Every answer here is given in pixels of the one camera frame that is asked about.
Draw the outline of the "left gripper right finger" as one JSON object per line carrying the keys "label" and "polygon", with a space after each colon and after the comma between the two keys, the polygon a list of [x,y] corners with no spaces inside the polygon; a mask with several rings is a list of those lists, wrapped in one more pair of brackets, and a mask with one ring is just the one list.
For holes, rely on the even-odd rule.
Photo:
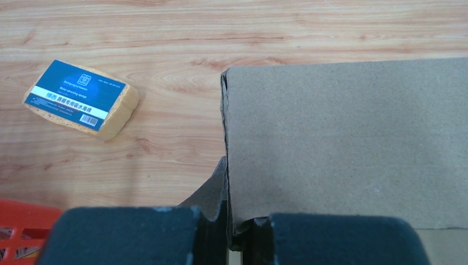
{"label": "left gripper right finger", "polygon": [[253,264],[429,264],[416,232],[382,216],[271,214],[252,224]]}

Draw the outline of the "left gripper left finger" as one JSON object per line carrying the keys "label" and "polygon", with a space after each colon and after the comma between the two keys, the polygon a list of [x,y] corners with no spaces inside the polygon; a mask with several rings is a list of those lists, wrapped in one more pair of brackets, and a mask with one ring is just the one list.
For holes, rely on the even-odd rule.
{"label": "left gripper left finger", "polygon": [[36,264],[192,264],[194,207],[74,208],[55,222]]}

